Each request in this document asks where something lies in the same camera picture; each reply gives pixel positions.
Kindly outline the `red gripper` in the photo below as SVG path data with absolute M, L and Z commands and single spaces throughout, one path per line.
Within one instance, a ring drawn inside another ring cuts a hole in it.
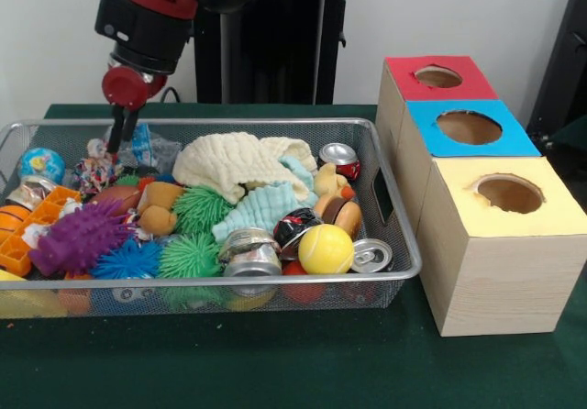
M 102 80 L 105 99 L 112 104 L 112 126 L 107 152 L 117 154 L 121 141 L 129 142 L 138 123 L 139 109 L 163 89 L 168 76 L 140 72 L 125 65 L 109 66 Z

